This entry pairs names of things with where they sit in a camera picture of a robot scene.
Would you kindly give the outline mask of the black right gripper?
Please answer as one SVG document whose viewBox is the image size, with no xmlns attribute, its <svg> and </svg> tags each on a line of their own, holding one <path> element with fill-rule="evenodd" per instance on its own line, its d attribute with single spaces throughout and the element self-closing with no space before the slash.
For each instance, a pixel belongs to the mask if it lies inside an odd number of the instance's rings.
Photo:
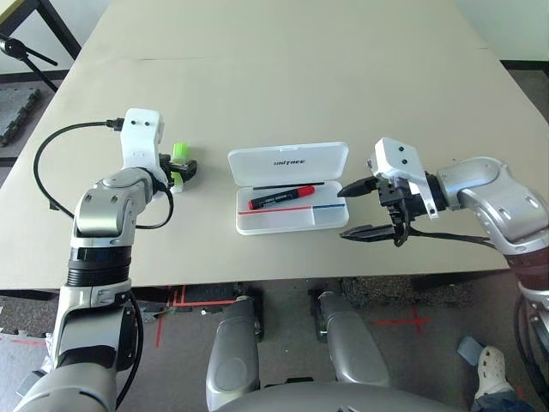
<svg viewBox="0 0 549 412">
<path fill-rule="evenodd" d="M 423 199 L 420 194 L 413 194 L 408 184 L 395 186 L 383 179 L 359 179 L 343 187 L 337 197 L 362 197 L 376 190 L 380 204 L 387 208 L 394 224 L 411 222 L 423 215 Z M 398 239 L 393 225 L 353 227 L 340 233 L 340 237 L 364 243 Z"/>
</svg>

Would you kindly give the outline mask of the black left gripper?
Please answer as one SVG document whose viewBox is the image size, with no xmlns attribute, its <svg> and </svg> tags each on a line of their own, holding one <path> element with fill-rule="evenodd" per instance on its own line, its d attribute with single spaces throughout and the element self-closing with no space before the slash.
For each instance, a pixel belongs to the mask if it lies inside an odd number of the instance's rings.
<svg viewBox="0 0 549 412">
<path fill-rule="evenodd" d="M 171 162 L 171 156 L 169 154 L 159 154 L 160 168 L 166 176 L 166 185 L 172 185 L 172 171 L 182 170 L 181 179 L 183 182 L 191 180 L 197 171 L 197 161 L 187 160 L 182 164 Z"/>
</svg>

